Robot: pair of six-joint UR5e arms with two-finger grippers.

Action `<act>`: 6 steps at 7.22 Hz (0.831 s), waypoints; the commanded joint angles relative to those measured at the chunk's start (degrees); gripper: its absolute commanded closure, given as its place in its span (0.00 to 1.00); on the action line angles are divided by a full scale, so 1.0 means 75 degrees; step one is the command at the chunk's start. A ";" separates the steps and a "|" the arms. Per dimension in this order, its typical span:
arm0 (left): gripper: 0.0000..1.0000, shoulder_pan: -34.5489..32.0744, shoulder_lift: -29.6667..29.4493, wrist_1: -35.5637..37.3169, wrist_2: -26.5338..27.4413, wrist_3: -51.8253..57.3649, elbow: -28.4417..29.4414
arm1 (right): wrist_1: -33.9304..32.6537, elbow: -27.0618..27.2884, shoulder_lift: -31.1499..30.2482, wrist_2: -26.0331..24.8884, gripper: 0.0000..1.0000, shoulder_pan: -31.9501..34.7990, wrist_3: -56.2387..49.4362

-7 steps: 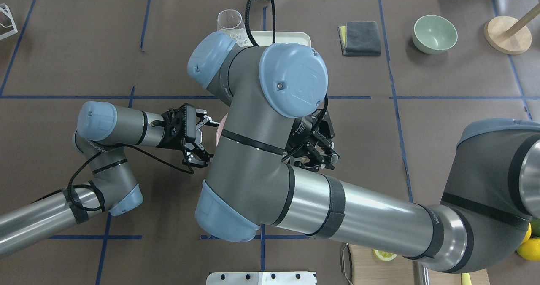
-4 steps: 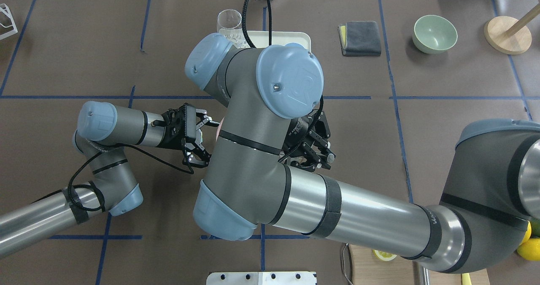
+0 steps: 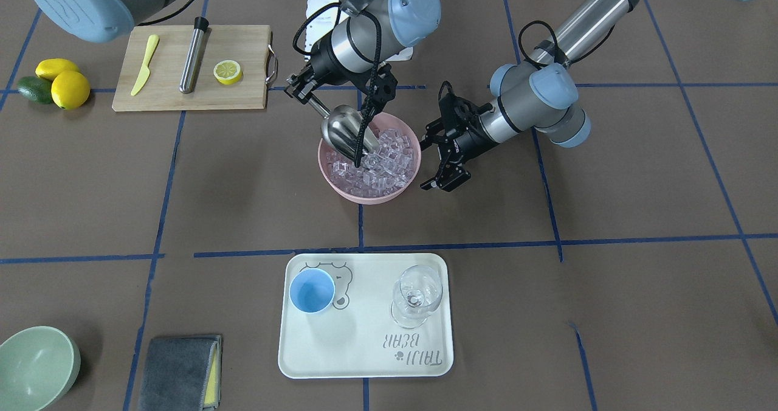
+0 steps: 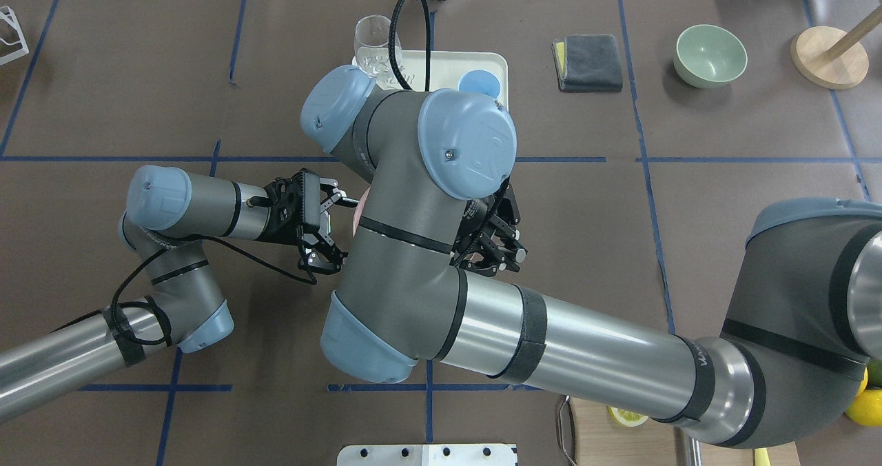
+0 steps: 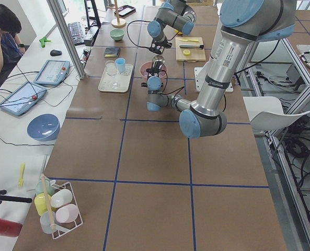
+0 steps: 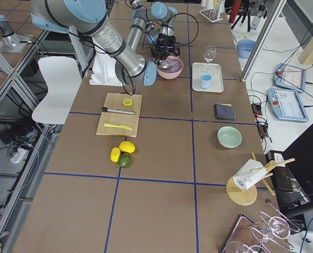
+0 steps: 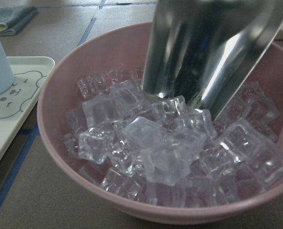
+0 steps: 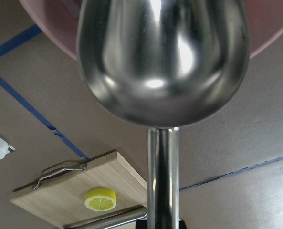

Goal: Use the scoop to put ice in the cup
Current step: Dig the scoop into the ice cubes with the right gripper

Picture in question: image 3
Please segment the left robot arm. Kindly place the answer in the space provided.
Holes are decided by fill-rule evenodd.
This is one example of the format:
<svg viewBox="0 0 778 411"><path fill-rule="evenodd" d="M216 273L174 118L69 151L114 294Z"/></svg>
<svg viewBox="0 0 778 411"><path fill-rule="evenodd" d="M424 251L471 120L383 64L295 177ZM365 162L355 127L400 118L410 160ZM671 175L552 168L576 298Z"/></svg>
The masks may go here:
<svg viewBox="0 0 778 411"><path fill-rule="evenodd" d="M586 0L520 64L505 64L490 80L492 100L478 105L455 95L450 82L438 93L440 117L426 125L422 150L436 145L439 167L423 190L451 192L470 179L465 169L495 146L527 130L572 148L591 133L591 120L578 105L569 68L594 52L615 24L641 0Z"/></svg>

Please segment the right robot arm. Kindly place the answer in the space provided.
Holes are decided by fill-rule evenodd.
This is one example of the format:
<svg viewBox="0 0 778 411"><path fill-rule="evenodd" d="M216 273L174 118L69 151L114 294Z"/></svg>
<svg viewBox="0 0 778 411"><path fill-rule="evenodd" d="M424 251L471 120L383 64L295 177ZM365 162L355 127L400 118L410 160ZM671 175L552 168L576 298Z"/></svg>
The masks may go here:
<svg viewBox="0 0 778 411"><path fill-rule="evenodd" d="M64 31L92 43L111 42L150 23L177 0L34 0ZM397 81L389 57L417 45L440 21L440 0L336 0L306 18L311 25L326 10L339 9L343 20L323 34L311 50L298 49L308 63L289 76L286 94L302 104L315 101L322 85L352 83L377 114L394 98Z"/></svg>

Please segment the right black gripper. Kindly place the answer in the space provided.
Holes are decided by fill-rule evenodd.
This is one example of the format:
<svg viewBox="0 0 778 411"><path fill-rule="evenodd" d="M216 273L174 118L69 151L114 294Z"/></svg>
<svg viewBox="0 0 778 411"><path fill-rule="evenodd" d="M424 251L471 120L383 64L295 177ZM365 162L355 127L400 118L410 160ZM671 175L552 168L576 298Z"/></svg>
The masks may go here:
<svg viewBox="0 0 778 411"><path fill-rule="evenodd" d="M383 110L395 99L398 81L392 73L392 65L388 63L378 64L375 78L372 78L372 70L372 65L366 71L348 70L336 60L333 50L326 47L316 51L298 75L290 75L286 79L284 92L305 105L322 85L351 83L376 105L377 110Z"/></svg>

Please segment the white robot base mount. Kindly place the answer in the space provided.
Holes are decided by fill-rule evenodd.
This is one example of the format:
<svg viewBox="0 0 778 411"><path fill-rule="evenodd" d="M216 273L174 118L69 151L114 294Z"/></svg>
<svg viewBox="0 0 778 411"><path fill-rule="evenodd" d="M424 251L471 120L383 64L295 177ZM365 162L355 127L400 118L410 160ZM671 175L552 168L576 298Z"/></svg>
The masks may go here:
<svg viewBox="0 0 778 411"><path fill-rule="evenodd" d="M311 17L317 10L326 6L327 4L339 2L340 0L307 0L308 6L306 6L306 18ZM336 25L339 25L342 21L347 21L348 14L342 12L338 16L338 9L334 7L327 10L327 12L321 14L315 20L311 21L305 29L305 40L303 50L306 52L311 51L314 43L321 39L327 32L331 31ZM386 61L406 61L411 60L413 57L414 48L408 47L398 52L397 54L388 57Z"/></svg>

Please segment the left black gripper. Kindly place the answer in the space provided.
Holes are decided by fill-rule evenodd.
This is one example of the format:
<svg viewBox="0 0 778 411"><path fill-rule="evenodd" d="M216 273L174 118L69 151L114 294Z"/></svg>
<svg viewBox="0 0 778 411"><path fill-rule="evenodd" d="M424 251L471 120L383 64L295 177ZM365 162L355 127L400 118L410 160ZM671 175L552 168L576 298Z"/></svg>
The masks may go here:
<svg viewBox="0 0 778 411"><path fill-rule="evenodd" d="M434 144L439 153L451 150L453 157L440 156L435 175L419 187L452 192L472 178L465 162L497 146L481 122L481 115L493 112L495 107L491 103L478 106L452 92L440 95L437 103L440 117L425 126L425 133L419 140L420 150L427 150Z"/></svg>

